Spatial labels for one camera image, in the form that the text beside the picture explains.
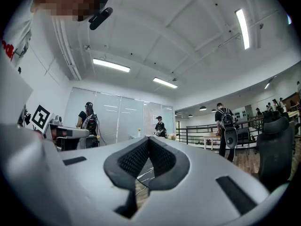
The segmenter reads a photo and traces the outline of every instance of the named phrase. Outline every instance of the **black metal railing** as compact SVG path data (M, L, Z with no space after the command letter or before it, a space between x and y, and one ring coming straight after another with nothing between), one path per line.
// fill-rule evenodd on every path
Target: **black metal railing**
M240 139L247 139L249 143L255 143L256 137L262 132L262 119L263 117L255 117L254 119L248 121L242 121L236 123L239 125L239 128L247 128L249 130L249 138L243 137ZM202 125L202 126L187 126L186 128L176 129L176 137L177 141L186 143L186 144L196 144L196 145L204 145L204 137L202 133L208 132L217 132L216 124L211 125ZM214 145L220 145L220 138L212 138ZM211 141L206 142L208 146L211 145Z

